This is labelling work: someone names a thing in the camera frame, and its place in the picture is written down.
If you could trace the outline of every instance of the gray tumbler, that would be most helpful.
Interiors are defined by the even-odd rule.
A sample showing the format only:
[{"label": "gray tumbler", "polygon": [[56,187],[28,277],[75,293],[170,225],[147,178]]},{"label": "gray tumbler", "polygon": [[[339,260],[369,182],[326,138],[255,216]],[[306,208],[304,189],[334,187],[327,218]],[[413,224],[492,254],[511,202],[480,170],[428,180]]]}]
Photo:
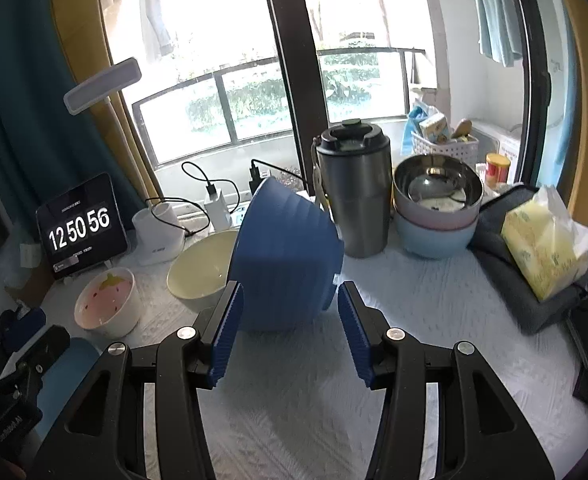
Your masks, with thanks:
[{"label": "gray tumbler", "polygon": [[316,151],[345,254],[366,258],[381,252],[391,209],[389,137],[375,124],[350,119],[325,130]]}]

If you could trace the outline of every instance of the plastic basket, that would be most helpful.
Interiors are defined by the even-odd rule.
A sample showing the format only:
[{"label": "plastic basket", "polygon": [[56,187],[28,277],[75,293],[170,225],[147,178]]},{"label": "plastic basket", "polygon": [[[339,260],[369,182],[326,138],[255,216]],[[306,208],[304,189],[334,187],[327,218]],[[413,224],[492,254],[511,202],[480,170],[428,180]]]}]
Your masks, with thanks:
[{"label": "plastic basket", "polygon": [[469,136],[469,142],[456,142],[450,140],[445,144],[434,144],[429,140],[424,139],[416,132],[411,133],[411,143],[413,145],[414,155],[448,155],[462,160],[465,164],[470,166],[472,170],[475,169],[478,162],[478,139]]}]

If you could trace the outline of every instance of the clock display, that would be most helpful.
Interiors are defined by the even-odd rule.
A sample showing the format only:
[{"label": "clock display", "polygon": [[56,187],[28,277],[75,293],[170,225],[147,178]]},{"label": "clock display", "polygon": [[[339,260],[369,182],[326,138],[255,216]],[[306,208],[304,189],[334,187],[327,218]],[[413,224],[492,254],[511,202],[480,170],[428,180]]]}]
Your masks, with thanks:
[{"label": "clock display", "polygon": [[50,229],[48,238],[52,249],[59,251],[68,244],[82,242],[88,236],[97,235],[109,228],[110,214],[105,206],[99,206]]},{"label": "clock display", "polygon": [[98,176],[36,211],[40,241],[56,279],[128,250],[109,174]]}]

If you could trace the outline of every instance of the glass window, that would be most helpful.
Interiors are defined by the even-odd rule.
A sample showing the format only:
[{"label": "glass window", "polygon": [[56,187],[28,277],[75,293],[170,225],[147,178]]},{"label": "glass window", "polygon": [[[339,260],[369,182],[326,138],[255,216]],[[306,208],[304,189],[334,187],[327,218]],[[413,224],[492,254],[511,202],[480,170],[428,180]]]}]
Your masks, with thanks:
[{"label": "glass window", "polygon": [[141,81],[123,95],[167,196],[203,199],[202,183],[181,172],[188,158],[244,197],[250,158],[299,172],[266,0],[101,4],[114,62],[140,64]]},{"label": "glass window", "polygon": [[239,139],[292,129],[278,59],[225,74],[223,82]]},{"label": "glass window", "polygon": [[213,78],[142,103],[140,115],[157,164],[231,142]]},{"label": "glass window", "polygon": [[406,114],[401,56],[433,48],[427,0],[305,1],[330,121]]},{"label": "glass window", "polygon": [[405,111],[397,52],[320,56],[327,111],[332,123],[350,117],[398,116]]}]

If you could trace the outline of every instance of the table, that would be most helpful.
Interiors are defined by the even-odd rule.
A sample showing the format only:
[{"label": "table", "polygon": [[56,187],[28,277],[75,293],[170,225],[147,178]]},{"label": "table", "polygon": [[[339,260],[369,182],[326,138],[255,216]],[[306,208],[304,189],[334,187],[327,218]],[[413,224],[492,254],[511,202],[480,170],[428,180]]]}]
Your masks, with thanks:
[{"label": "table", "polygon": [[[154,344],[191,324],[196,314],[165,286],[169,263],[130,267],[146,310],[124,338],[133,348]],[[48,324],[87,338],[73,321],[74,301],[100,272],[58,283],[42,308]],[[383,253],[346,257],[341,281],[353,280],[365,304],[420,341],[452,347],[469,340],[506,385],[561,478],[588,447],[588,408],[571,396],[579,360],[563,326],[535,336],[519,332],[504,303],[469,251],[443,261],[405,253],[390,232]],[[91,342],[101,350],[109,341]],[[357,377],[336,301],[313,325],[284,333],[239,333],[226,376],[211,392],[199,390],[203,426],[217,478],[364,478],[383,403]],[[146,387],[146,463],[159,478],[153,424],[153,386]],[[431,478],[437,452],[437,389],[427,387],[427,424],[421,478]]]}]

